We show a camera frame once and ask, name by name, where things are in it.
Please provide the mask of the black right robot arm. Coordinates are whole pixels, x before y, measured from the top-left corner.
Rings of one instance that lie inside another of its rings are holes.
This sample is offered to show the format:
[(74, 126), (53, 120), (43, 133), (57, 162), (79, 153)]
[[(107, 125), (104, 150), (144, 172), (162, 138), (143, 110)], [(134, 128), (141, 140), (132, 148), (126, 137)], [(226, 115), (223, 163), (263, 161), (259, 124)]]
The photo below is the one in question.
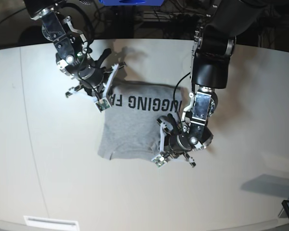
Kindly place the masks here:
[[(26, 9), (32, 20), (41, 20), (42, 34), (56, 49), (56, 64), (59, 70), (79, 81), (79, 89), (89, 96), (101, 99), (109, 74), (102, 66), (111, 54), (107, 48), (94, 60), (90, 45), (95, 39), (95, 29), (87, 14), (76, 4), (65, 0), (26, 0)], [(71, 16), (63, 16), (61, 8), (75, 9), (84, 19), (86, 32), (76, 29)]]

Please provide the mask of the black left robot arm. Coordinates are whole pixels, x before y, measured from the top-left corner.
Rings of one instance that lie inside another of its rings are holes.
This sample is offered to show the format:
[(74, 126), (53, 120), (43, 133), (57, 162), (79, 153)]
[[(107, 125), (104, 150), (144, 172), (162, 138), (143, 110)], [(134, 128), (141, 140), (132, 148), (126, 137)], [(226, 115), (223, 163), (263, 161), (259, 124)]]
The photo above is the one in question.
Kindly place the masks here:
[(173, 126), (164, 157), (177, 158), (206, 148), (213, 134), (208, 120), (218, 105), (216, 89), (224, 89), (238, 35), (246, 31), (268, 5), (265, 0), (218, 0), (213, 15), (195, 31), (191, 62), (190, 104)]

